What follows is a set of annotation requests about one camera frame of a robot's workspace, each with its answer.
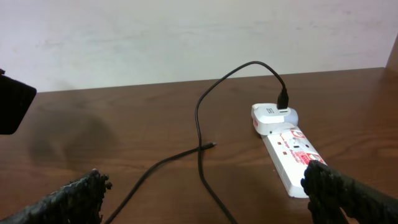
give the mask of cable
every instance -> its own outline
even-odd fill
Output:
[[[199,138],[199,146],[198,146],[198,171],[199,171],[199,176],[200,176],[200,180],[203,183],[203,185],[206,187],[207,191],[210,193],[210,195],[213,197],[213,199],[216,201],[216,203],[218,204],[218,206],[220,207],[220,209],[222,209],[222,211],[224,212],[224,214],[227,216],[228,220],[232,223],[232,224],[238,224],[237,221],[235,220],[235,218],[232,216],[232,214],[228,211],[228,209],[225,207],[225,205],[222,203],[222,201],[217,197],[217,194],[214,193],[214,191],[211,189],[211,187],[209,186],[209,184],[207,183],[205,176],[203,174],[203,165],[202,165],[202,145],[201,145],[201,132],[200,132],[200,126],[199,126],[199,119],[198,119],[198,109],[199,109],[199,105],[201,103],[201,101],[204,99],[204,97],[209,94],[209,92],[214,89],[215,86],[217,86],[218,84],[220,84],[222,81],[224,81],[226,78],[228,78],[230,75],[234,74],[235,72],[239,71],[240,69],[249,66],[249,65],[253,65],[253,64],[258,64],[258,65],[262,65],[264,67],[266,67],[270,72],[272,72],[272,74],[275,75],[275,77],[280,81],[280,84],[282,84],[282,91],[278,97],[278,109],[285,109],[287,108],[287,103],[289,101],[289,97],[287,96],[287,90],[286,90],[286,86],[284,81],[281,79],[281,77],[267,64],[263,63],[263,62],[257,62],[257,61],[253,61],[253,62],[248,62],[245,63],[241,66],[239,66],[238,68],[235,68],[234,70],[232,70],[231,72],[229,72],[228,74],[226,74],[223,78],[220,78],[216,83],[214,83],[198,100],[197,106],[195,108],[195,122],[197,124],[197,131],[198,131],[198,138]]]
[[[209,143],[209,144],[205,144],[201,149],[202,150],[206,150],[206,149],[210,149],[212,147],[216,146],[216,143]],[[157,162],[156,164],[154,164],[152,167],[150,167],[141,177],[140,179],[137,181],[137,183],[135,184],[135,186],[131,189],[130,193],[126,196],[126,198],[123,200],[123,202],[119,205],[119,207],[112,213],[112,215],[104,222],[104,224],[109,224],[111,223],[111,221],[116,217],[116,215],[119,214],[119,212],[124,208],[124,206],[128,203],[128,201],[130,200],[130,198],[134,195],[134,193],[136,193],[136,191],[138,190],[138,188],[141,186],[141,184],[144,182],[144,180],[149,176],[149,174],[152,173],[152,171],[154,171],[154,169],[156,169],[156,167],[160,166],[161,164],[165,163],[165,162],[170,162],[176,159],[179,159],[181,157],[187,156],[191,153],[197,152],[199,150],[199,148],[195,148],[195,149],[191,149],[185,152],[182,152],[180,154],[177,154],[175,156],[169,157],[167,159],[164,159],[160,162]]]

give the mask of power strip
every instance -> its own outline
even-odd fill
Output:
[[[261,137],[289,196],[308,198],[301,186],[308,163],[318,160],[326,164],[310,141],[298,127]]]

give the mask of white wall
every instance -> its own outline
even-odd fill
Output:
[[[384,67],[396,0],[0,0],[0,67],[39,91]],[[261,67],[239,76],[263,75]]]

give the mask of brown wooden surface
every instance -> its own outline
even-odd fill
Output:
[[[398,72],[398,36],[391,49],[390,57],[388,59],[387,68]]]
[[[299,126],[329,166],[398,198],[398,74],[383,68],[283,75]],[[0,136],[0,218],[92,168],[119,205],[155,162],[197,145],[194,108],[214,82],[40,93],[19,130]],[[252,127],[251,105],[275,102],[275,77],[228,79],[200,108],[208,182],[239,223],[311,223],[289,198]],[[228,223],[202,186],[196,155],[151,175],[114,223]]]

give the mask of power outlet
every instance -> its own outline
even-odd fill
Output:
[[[262,136],[268,153],[291,197],[308,198],[301,186],[304,171],[311,160],[325,161],[296,127],[281,134]]]

